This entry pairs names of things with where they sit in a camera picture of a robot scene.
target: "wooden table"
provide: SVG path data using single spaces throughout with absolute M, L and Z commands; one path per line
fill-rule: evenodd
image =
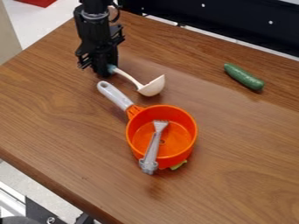
M 143 83 L 167 75 L 134 102 L 177 105 L 199 137 L 177 171 L 142 174 L 125 141 L 127 117 L 76 68 L 74 21 L 0 68 L 0 156 L 78 208 L 108 223 L 299 222 L 299 63 L 122 13 L 120 68 Z M 232 62 L 261 77 L 256 94 L 229 78 Z

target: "green cucumber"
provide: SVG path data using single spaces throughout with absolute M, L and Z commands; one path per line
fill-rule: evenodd
M 225 63 L 225 70 L 232 78 L 252 90 L 262 90 L 265 86 L 265 82 L 263 80 L 255 78 L 239 66 L 235 66 L 231 63 Z

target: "pot handle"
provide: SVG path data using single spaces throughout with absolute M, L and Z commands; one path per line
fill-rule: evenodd
M 110 101 L 115 103 L 123 111 L 126 111 L 134 103 L 120 90 L 106 81 L 100 81 L 97 85 L 98 90 Z

